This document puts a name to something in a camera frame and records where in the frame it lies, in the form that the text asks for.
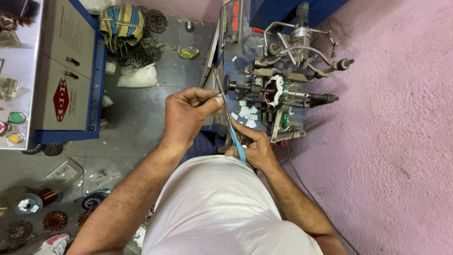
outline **person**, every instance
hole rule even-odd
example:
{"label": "person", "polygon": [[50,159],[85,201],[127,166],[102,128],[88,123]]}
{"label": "person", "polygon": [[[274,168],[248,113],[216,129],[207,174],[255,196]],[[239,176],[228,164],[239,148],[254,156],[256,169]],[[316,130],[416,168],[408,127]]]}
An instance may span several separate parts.
{"label": "person", "polygon": [[[177,168],[204,119],[222,113],[218,94],[188,88],[167,97],[160,144],[94,210],[67,254],[123,254],[154,204],[143,255],[346,254],[325,215],[279,165],[265,132],[231,118],[248,138],[248,163],[232,146]],[[286,221],[251,166],[263,172]]]}

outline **red diamond logo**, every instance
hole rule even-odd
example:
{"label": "red diamond logo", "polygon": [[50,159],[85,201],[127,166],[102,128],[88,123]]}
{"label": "red diamond logo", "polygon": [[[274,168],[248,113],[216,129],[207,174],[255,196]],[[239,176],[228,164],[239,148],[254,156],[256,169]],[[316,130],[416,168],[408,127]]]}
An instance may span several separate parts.
{"label": "red diamond logo", "polygon": [[66,80],[60,79],[57,91],[55,91],[55,94],[53,95],[53,105],[55,107],[57,121],[63,121],[64,114],[66,113],[67,106],[69,105]]}

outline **blue scissor handle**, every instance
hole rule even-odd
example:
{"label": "blue scissor handle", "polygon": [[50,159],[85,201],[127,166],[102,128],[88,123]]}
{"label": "blue scissor handle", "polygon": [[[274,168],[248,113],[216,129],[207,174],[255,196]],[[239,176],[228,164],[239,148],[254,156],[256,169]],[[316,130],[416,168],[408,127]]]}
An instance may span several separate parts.
{"label": "blue scissor handle", "polygon": [[231,129],[230,126],[228,126],[228,131],[230,131],[231,140],[233,140],[233,143],[236,145],[237,152],[239,153],[239,158],[241,159],[241,162],[245,163],[246,162],[246,154],[244,153],[244,148],[242,148],[241,143],[237,139],[234,138],[235,137],[233,135],[234,131]]}

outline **pink wall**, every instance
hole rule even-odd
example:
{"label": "pink wall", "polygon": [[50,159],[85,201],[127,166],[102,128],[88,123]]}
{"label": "pink wall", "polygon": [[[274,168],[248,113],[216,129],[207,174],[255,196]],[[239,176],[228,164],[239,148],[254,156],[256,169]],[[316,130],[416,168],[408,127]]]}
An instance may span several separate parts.
{"label": "pink wall", "polygon": [[452,254],[452,1],[350,0],[321,28],[355,63],[308,86],[340,100],[289,142],[299,174],[362,254]]}
{"label": "pink wall", "polygon": [[128,0],[133,5],[158,9],[186,19],[217,22],[222,0]]}

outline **man's arm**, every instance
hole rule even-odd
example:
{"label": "man's arm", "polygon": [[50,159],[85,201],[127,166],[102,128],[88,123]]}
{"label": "man's arm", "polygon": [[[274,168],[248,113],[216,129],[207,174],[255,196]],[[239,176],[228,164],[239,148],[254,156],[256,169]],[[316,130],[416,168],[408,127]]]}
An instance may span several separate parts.
{"label": "man's arm", "polygon": [[217,89],[189,88],[167,97],[159,146],[94,210],[69,255],[123,254],[204,119],[222,111],[222,98],[214,97],[218,94]]}
{"label": "man's arm", "polygon": [[[277,162],[267,134],[246,127],[233,118],[231,122],[238,132],[249,138],[247,148],[244,148],[247,161],[263,172],[286,219],[313,237],[324,255],[346,255],[326,216],[294,184]],[[236,147],[230,147],[225,156],[238,156]]]}

